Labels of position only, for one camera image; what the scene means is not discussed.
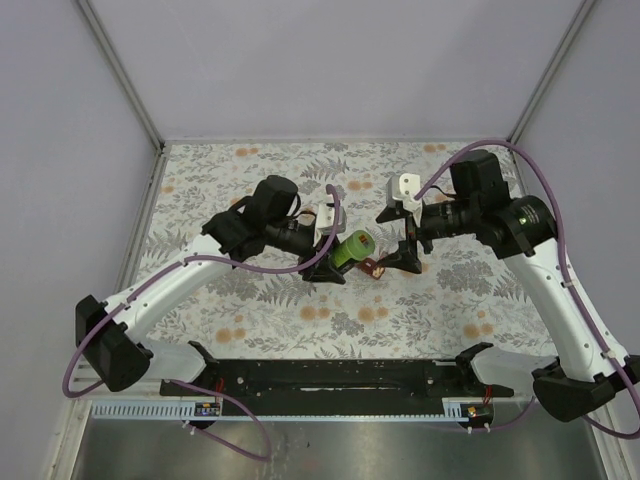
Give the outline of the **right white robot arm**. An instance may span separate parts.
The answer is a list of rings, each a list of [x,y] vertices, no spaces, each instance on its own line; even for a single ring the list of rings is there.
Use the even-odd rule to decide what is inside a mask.
[[[488,386],[506,387],[570,422],[638,384],[639,358],[606,328],[570,269],[556,215],[535,196],[512,197],[498,158],[486,150],[464,154],[450,175],[451,199],[435,204],[418,199],[419,176],[388,180],[386,206],[376,221],[403,220],[405,238],[380,265],[419,274],[420,251],[430,253],[436,240],[473,235],[515,275],[557,352],[532,356],[477,344],[456,358],[457,388],[475,396]]]

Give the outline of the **green pill bottle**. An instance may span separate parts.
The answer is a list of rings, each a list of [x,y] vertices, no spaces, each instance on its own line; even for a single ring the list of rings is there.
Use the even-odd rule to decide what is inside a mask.
[[[375,240],[365,230],[356,230],[331,253],[330,262],[337,270],[365,260],[376,249]]]

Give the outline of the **red pill organizer box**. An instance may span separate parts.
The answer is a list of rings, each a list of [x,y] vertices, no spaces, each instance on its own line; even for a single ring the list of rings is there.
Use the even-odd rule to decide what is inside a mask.
[[[371,258],[366,258],[358,264],[358,268],[369,277],[379,280],[385,273],[385,268]]]

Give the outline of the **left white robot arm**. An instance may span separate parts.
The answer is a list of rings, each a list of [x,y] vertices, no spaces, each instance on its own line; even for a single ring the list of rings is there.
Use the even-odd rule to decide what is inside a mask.
[[[319,282],[334,272],[330,254],[340,242],[344,210],[333,185],[311,212],[312,222],[299,221],[297,185],[270,175],[254,192],[215,214],[165,265],[105,300],[89,295],[75,307],[76,351],[64,374],[69,397],[71,375],[85,359],[98,376],[97,385],[122,392],[150,374],[176,377],[196,395],[216,386],[217,372],[194,343],[186,346],[151,343],[148,332],[171,310],[207,283],[235,269],[281,275],[299,273]]]

